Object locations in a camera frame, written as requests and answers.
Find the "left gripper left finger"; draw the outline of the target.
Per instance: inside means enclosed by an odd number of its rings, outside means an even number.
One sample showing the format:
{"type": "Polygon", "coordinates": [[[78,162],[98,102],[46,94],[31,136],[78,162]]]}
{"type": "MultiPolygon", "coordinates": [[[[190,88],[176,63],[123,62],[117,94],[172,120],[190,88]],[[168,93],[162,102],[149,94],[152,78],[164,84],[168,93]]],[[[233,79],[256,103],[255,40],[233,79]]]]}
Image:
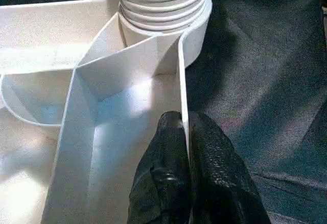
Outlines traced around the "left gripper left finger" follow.
{"type": "Polygon", "coordinates": [[[129,194],[128,223],[188,223],[189,160],[181,114],[167,111],[144,152],[129,194]]]}

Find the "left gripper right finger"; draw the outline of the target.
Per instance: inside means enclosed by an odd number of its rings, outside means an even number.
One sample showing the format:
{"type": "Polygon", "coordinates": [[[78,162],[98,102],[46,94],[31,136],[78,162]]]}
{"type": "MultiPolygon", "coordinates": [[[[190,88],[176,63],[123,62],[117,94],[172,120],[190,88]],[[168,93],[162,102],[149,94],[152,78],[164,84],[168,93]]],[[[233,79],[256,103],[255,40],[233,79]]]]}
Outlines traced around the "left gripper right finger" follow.
{"type": "Polygon", "coordinates": [[[270,223],[258,189],[230,139],[204,113],[189,113],[194,223],[270,223]]]}

